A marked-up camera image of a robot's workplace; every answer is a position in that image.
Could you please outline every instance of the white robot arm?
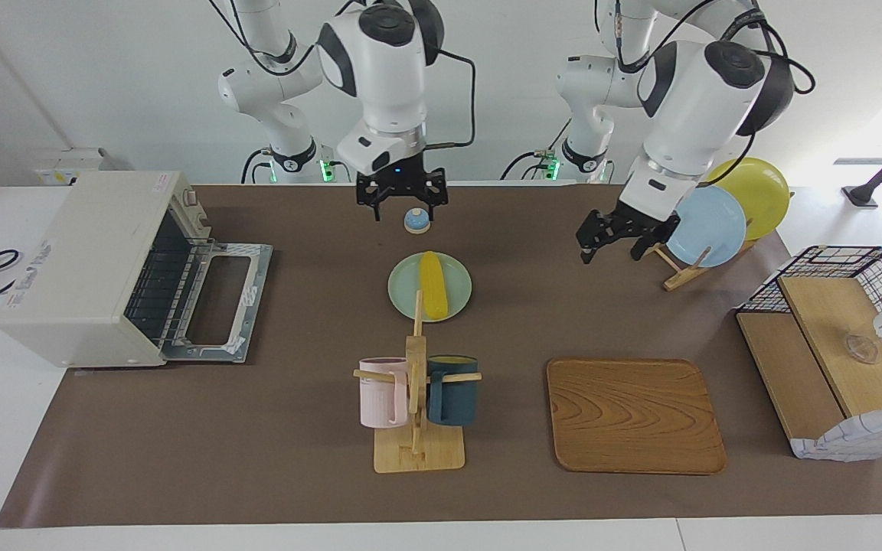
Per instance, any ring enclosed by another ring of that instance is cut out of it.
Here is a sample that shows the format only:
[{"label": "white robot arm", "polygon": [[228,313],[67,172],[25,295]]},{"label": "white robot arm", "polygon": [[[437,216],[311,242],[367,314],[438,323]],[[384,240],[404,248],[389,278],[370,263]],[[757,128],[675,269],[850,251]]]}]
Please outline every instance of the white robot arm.
[{"label": "white robot arm", "polygon": [[430,0],[383,0],[326,22],[318,36],[326,80],[363,104],[363,118],[339,146],[358,171],[357,202],[374,208],[392,195],[448,202],[444,168],[423,167],[424,70],[444,39],[441,15]]},{"label": "white robot arm", "polygon": [[279,181],[309,184],[326,179],[319,161],[329,157],[328,148],[315,142],[301,109],[284,103],[322,83],[319,60],[298,56],[296,62],[298,44],[284,22],[279,0],[237,0],[235,6],[238,28],[247,45],[259,52],[258,60],[225,70],[217,80],[220,97],[263,126],[272,171]]},{"label": "white robot arm", "polygon": [[[695,24],[717,41],[675,41],[650,53],[658,13]],[[731,136],[753,135],[773,122],[794,90],[784,57],[756,53],[773,52],[773,43],[754,0],[605,1],[599,26],[615,57],[570,58],[557,77],[573,111],[573,129],[560,146],[564,166],[591,178],[603,166],[613,129],[605,105],[642,106],[655,124],[616,209],[609,215],[592,210],[577,231],[584,262],[623,237],[639,238],[636,259],[668,240],[679,220],[676,205],[696,188],[715,153]]]}]

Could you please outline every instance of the mug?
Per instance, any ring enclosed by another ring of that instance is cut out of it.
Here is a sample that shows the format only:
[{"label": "mug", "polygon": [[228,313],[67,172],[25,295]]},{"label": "mug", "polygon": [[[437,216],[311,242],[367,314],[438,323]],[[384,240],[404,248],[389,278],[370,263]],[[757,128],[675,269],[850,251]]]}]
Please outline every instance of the mug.
[{"label": "mug", "polygon": [[446,374],[475,373],[479,360],[470,356],[431,356],[427,359],[427,421],[435,425],[464,426],[475,421],[475,404],[479,401],[479,382],[444,383]]},{"label": "mug", "polygon": [[364,372],[392,373],[393,383],[360,379],[360,423],[371,429],[392,429],[406,425],[407,359],[367,358],[360,360]]}]

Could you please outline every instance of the brown tabletop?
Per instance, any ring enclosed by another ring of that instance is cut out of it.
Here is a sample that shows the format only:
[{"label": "brown tabletop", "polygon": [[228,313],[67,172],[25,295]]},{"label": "brown tabletop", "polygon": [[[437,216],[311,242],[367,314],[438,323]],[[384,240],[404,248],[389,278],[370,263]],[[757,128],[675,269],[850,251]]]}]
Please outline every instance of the brown tabletop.
[{"label": "brown tabletop", "polygon": [[[631,261],[630,240],[590,266],[578,259],[574,231],[617,194],[456,187],[431,230],[414,236],[401,223],[409,200],[384,203],[375,223],[350,188],[202,188],[217,240],[276,249],[248,362],[70,370],[0,527],[882,513],[882,459],[792,456],[731,313],[787,260],[777,236],[667,293],[668,266]],[[479,359],[479,418],[465,429],[462,470],[375,474],[350,373],[358,359],[402,355],[410,321],[390,304],[386,280],[426,249],[472,274],[469,306],[427,324],[426,336],[430,353]],[[726,470],[565,471],[544,374],[557,356],[692,360],[717,411]]]}]

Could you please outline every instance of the white toaster oven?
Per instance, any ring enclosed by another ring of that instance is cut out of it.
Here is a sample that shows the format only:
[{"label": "white toaster oven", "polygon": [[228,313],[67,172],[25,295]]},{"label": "white toaster oven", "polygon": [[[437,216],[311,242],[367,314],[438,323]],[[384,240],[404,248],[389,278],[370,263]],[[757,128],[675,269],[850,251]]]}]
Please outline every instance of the white toaster oven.
[{"label": "white toaster oven", "polygon": [[[0,329],[59,367],[243,362],[272,251],[211,240],[181,172],[87,172],[25,254]],[[207,270],[224,256],[250,259],[230,336],[193,343],[187,331]]]}]

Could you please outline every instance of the yellow corn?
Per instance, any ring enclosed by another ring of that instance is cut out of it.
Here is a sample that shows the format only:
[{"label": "yellow corn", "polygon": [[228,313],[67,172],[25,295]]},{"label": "yellow corn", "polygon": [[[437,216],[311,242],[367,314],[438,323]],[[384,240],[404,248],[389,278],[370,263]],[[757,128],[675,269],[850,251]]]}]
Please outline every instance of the yellow corn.
[{"label": "yellow corn", "polygon": [[431,320],[448,317],[448,292],[444,287],[441,261],[433,251],[420,257],[420,290],[424,294],[424,314]]}]

